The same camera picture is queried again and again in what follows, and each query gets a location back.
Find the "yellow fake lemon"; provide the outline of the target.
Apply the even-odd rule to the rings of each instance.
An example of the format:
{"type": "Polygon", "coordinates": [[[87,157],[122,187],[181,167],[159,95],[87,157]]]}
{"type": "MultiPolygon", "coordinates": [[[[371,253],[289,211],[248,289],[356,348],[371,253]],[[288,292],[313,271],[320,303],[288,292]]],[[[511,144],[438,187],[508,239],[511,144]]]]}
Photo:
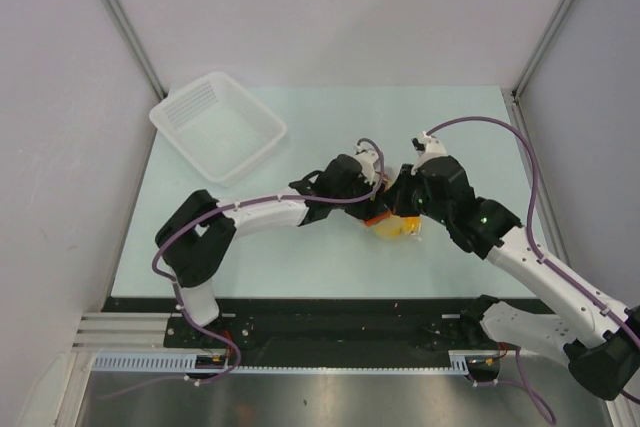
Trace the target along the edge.
{"type": "Polygon", "coordinates": [[[398,239],[405,235],[402,217],[390,216],[371,226],[374,234],[385,240],[398,239]]]}

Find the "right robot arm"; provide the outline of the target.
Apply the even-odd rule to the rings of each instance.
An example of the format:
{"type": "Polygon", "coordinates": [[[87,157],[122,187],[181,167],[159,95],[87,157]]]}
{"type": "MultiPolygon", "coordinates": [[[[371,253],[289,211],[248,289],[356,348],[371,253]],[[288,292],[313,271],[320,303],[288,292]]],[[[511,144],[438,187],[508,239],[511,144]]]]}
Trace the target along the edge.
{"type": "Polygon", "coordinates": [[[596,397],[612,401],[639,369],[639,311],[608,296],[535,241],[520,219],[475,195],[459,162],[431,158],[405,164],[385,193],[401,217],[426,216],[463,251],[502,269],[534,293],[551,314],[520,311],[484,296],[461,323],[473,348],[491,341],[522,347],[566,367],[596,397]]]}

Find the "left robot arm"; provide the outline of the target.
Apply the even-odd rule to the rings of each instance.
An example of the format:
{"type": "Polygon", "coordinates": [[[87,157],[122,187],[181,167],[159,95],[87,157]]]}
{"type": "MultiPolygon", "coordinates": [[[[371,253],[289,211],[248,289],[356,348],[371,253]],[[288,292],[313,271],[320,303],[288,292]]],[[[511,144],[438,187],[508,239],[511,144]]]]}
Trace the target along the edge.
{"type": "Polygon", "coordinates": [[[189,320],[186,334],[197,345],[214,344],[221,334],[220,308],[212,278],[235,239],[278,227],[302,227],[341,210],[361,221],[382,214],[384,160],[374,150],[340,154],[323,170],[291,182],[266,197],[223,205],[207,190],[193,192],[155,236],[158,253],[152,260],[170,269],[160,272],[177,291],[177,301],[189,320]]]}

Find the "clear zip top bag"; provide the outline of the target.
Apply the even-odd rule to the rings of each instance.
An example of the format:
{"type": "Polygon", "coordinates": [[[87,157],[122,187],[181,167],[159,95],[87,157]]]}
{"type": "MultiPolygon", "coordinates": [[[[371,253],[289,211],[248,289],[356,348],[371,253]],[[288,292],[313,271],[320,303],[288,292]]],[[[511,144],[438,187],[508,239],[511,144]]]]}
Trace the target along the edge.
{"type": "Polygon", "coordinates": [[[386,205],[384,194],[391,187],[395,178],[394,170],[385,167],[382,186],[375,195],[364,201],[363,207],[359,207],[360,221],[369,231],[383,240],[399,241],[408,237],[420,240],[421,218],[418,216],[401,217],[393,213],[386,205]]]}

